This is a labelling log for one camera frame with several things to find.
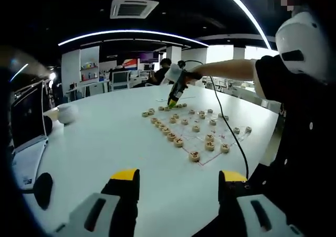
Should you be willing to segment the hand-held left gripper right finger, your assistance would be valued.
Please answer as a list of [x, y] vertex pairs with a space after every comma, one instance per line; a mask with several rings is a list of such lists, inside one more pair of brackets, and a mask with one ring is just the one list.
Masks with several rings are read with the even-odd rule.
[[224, 236], [304, 236], [267, 197], [253, 195], [247, 179], [237, 172], [219, 172], [218, 202]]

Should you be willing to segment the person's right hand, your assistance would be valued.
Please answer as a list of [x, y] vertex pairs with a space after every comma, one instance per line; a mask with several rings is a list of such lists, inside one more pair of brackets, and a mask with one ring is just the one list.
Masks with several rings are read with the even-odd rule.
[[191, 83], [195, 83], [195, 81], [197, 80], [193, 72], [183, 71], [183, 75], [188, 77], [187, 86], [189, 86]]

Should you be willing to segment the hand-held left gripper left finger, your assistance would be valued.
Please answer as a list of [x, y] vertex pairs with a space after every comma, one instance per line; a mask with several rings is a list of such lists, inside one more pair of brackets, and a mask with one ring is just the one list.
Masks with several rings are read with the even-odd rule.
[[93, 193], [53, 236], [134, 236], [140, 196], [140, 170], [113, 174], [100, 193]]

